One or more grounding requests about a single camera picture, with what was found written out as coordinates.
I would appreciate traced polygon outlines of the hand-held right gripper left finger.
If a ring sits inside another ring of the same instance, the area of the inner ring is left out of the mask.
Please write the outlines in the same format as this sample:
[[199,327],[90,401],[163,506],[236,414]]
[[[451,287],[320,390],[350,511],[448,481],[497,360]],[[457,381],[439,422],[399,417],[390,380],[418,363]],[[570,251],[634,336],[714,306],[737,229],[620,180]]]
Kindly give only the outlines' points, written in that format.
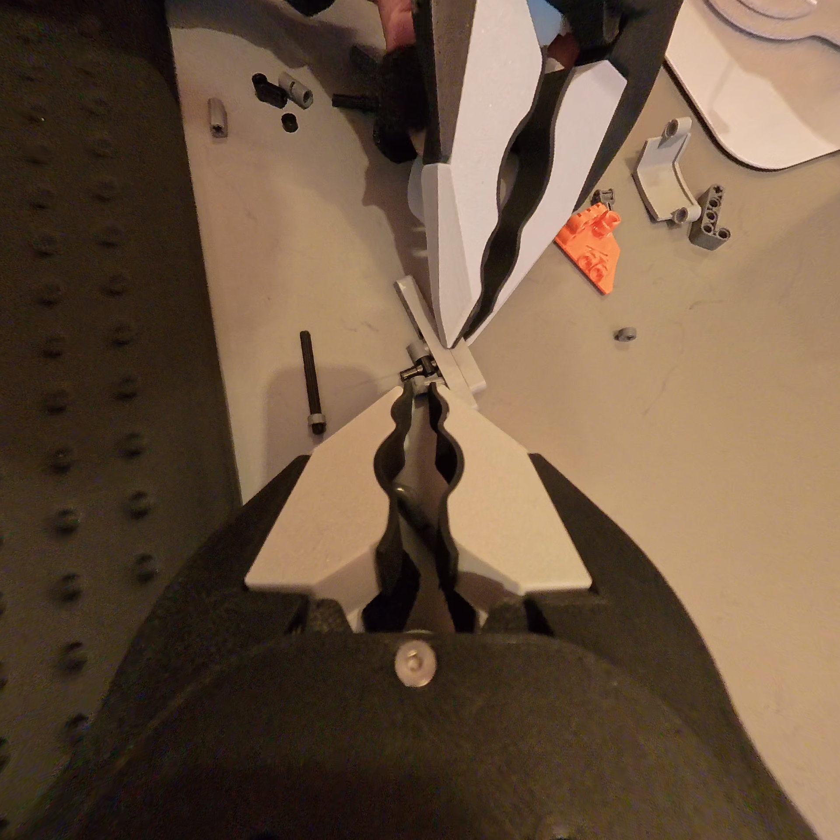
[[411,387],[397,386],[315,447],[248,589],[332,600],[347,616],[393,595],[404,555],[394,484],[410,429]]

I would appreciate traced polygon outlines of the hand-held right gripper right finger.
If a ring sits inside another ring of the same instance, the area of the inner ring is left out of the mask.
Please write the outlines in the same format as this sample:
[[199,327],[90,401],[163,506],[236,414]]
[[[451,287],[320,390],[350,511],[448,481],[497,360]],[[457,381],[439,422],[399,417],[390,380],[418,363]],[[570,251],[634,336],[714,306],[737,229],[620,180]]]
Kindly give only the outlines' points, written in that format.
[[529,451],[452,390],[427,392],[427,512],[435,571],[457,633],[534,595],[580,593],[592,577]]

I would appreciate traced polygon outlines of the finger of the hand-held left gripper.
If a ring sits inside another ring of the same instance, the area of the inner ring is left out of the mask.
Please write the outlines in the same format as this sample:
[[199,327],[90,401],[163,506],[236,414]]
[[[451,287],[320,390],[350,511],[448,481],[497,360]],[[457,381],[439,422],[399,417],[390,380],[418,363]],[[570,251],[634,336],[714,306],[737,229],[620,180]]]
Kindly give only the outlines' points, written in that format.
[[518,171],[480,265],[472,343],[579,205],[627,81],[608,60],[543,76],[516,136]]
[[526,1],[413,2],[429,107],[419,172],[437,334],[450,348],[482,295],[509,147],[532,110],[543,50]]

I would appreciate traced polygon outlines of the light grey double toy beam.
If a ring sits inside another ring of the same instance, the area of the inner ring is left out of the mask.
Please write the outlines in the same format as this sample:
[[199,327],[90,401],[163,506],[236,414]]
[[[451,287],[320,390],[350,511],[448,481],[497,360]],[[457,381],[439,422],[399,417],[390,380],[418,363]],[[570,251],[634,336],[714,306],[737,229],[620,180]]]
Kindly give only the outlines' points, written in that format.
[[[468,406],[477,409],[476,397],[486,390],[487,382],[480,372],[470,347],[462,339],[451,349],[444,345],[438,337],[433,313],[414,278],[405,276],[394,284],[394,289],[412,328],[409,344],[417,340],[424,341],[437,364],[439,375],[447,383],[446,387]],[[422,394],[415,392],[415,379],[409,381],[408,384],[413,388],[415,396]]]

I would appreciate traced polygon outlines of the person's left hand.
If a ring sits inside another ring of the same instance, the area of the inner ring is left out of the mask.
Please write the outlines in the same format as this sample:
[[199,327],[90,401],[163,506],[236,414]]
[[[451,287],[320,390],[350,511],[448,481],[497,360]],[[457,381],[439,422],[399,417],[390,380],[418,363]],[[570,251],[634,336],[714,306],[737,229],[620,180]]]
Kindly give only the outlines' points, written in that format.
[[387,53],[416,43],[411,1],[378,1],[377,7]]

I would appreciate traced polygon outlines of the light grey curved toy panel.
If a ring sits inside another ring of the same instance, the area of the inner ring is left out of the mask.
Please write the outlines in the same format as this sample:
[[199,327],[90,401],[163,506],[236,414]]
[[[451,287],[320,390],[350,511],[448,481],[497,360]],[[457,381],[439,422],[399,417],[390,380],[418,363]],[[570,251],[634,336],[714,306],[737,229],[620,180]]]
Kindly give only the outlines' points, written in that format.
[[692,119],[672,119],[661,134],[645,141],[633,180],[652,222],[691,224],[700,217],[700,205],[679,167],[690,141]]

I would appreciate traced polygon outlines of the orange toy wedge panel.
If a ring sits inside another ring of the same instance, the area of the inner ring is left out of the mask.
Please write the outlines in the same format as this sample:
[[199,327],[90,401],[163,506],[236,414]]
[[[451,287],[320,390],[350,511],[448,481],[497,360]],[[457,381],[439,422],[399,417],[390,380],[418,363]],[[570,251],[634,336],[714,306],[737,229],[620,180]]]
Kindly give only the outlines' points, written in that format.
[[621,223],[608,205],[595,203],[566,222],[553,242],[603,296],[613,291],[621,249],[614,230]]

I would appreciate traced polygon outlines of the white rounded board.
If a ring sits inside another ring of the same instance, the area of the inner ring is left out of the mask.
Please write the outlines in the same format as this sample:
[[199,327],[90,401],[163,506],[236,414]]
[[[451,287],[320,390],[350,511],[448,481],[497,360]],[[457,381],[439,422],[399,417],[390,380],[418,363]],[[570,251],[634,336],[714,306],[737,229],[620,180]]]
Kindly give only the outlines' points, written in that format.
[[780,171],[838,152],[838,1],[685,1],[666,63],[741,163]]

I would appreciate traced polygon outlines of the long black toy axle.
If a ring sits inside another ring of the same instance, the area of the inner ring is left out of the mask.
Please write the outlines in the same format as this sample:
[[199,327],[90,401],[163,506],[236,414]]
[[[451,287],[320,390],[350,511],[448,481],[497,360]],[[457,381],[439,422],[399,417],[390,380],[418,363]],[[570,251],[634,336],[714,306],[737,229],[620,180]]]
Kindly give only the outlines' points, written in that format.
[[314,436],[321,437],[326,433],[327,421],[322,412],[319,380],[316,361],[314,359],[312,336],[309,331],[299,333],[301,345],[301,359],[308,399],[308,425]]

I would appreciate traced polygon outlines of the dark grey angled toy beam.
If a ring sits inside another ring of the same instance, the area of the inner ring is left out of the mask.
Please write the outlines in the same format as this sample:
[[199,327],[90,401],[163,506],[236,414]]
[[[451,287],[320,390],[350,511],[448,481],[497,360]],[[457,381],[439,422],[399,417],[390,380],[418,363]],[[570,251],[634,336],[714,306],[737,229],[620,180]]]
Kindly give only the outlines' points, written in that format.
[[720,211],[725,189],[720,184],[711,184],[697,199],[700,215],[690,225],[689,242],[706,251],[714,251],[726,244],[731,231],[721,226]]

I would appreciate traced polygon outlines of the black dotted mat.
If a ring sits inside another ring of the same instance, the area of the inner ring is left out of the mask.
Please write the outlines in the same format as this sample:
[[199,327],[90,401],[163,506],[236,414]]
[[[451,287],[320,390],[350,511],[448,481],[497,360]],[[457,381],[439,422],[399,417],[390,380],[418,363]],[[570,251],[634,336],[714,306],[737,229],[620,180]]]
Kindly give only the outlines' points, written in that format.
[[163,2],[2,2],[2,838],[238,504]]

